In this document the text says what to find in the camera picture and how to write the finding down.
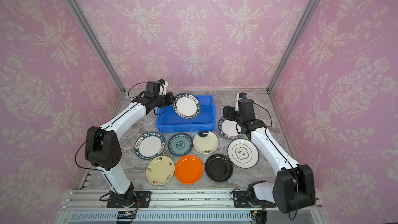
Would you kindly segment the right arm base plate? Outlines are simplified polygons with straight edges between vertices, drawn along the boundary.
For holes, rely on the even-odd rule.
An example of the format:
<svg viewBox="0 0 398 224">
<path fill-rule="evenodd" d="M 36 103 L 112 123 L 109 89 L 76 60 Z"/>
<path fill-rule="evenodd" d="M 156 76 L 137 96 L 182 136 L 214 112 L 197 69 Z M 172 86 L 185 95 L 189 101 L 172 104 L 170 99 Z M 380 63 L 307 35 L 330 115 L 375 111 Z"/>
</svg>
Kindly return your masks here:
<svg viewBox="0 0 398 224">
<path fill-rule="evenodd" d="M 231 199 L 234 202 L 235 208 L 249 208 L 249 207 L 260 207 L 260 208 L 273 208 L 276 204 L 273 202 L 259 200 L 254 193 L 248 192 L 247 190 L 234 189 L 231 192 Z"/>
</svg>

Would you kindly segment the black plate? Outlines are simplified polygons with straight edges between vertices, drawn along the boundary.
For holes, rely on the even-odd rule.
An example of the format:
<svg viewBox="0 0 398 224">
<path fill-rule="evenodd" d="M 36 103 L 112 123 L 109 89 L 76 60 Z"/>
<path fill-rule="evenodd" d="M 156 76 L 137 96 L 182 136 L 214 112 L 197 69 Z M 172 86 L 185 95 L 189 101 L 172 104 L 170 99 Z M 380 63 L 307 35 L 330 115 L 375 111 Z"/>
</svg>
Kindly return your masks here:
<svg viewBox="0 0 398 224">
<path fill-rule="evenodd" d="M 211 180 L 224 182 L 232 176 L 233 165 L 227 156 L 217 153 L 206 160 L 205 172 Z"/>
</svg>

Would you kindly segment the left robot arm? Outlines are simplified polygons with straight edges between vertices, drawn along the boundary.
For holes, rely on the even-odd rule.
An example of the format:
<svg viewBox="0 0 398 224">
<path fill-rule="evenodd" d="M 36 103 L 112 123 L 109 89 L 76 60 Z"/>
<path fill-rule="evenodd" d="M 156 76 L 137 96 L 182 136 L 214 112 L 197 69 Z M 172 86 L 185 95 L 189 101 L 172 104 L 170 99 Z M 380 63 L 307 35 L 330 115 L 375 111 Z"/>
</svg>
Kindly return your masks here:
<svg viewBox="0 0 398 224">
<path fill-rule="evenodd" d="M 167 92 L 167 87 L 168 82 L 163 79 L 146 82 L 146 89 L 135 96 L 120 114 L 100 127 L 91 127 L 87 131 L 85 159 L 108 182 L 110 199 L 118 201 L 123 207 L 133 206 L 137 196 L 133 183 L 127 179 L 120 163 L 122 151 L 119 139 L 151 111 L 174 103 L 175 97 Z"/>
</svg>

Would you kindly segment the white plate quatrefoil emblem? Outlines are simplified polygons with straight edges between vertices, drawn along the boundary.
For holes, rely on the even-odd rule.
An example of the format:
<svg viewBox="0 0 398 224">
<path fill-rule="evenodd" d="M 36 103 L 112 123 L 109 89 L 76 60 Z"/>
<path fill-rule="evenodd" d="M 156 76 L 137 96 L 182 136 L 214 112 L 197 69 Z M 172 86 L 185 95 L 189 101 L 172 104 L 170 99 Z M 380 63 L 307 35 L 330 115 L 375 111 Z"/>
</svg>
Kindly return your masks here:
<svg viewBox="0 0 398 224">
<path fill-rule="evenodd" d="M 236 139 L 228 146 L 228 157 L 235 166 L 249 169 L 258 163 L 259 152 L 251 141 Z"/>
</svg>

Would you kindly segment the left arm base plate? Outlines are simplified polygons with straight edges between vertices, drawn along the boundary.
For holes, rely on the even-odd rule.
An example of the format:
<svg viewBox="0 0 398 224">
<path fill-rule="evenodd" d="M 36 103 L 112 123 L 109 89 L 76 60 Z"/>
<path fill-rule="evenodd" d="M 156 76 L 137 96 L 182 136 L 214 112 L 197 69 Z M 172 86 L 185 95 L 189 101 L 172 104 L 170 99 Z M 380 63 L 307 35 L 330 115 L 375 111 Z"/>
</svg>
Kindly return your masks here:
<svg viewBox="0 0 398 224">
<path fill-rule="evenodd" d="M 122 196 L 112 191 L 109 192 L 107 208 L 148 208 L 151 201 L 151 191 L 135 191 Z"/>
</svg>

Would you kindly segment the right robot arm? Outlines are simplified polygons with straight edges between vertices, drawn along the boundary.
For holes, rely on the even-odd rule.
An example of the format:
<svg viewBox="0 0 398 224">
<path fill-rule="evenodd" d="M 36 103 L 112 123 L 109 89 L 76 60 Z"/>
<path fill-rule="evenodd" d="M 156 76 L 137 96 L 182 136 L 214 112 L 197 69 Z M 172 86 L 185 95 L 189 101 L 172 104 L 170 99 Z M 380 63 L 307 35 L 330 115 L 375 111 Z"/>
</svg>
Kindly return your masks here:
<svg viewBox="0 0 398 224">
<path fill-rule="evenodd" d="M 301 165 L 280 146 L 268 125 L 257 119 L 254 105 L 245 93 L 239 93 L 236 106 L 223 108 L 223 117 L 236 122 L 238 133 L 247 136 L 248 142 L 263 153 L 276 175 L 273 184 L 259 181 L 248 186 L 250 203 L 271 202 L 284 214 L 315 205 L 313 170 L 306 164 Z"/>
</svg>

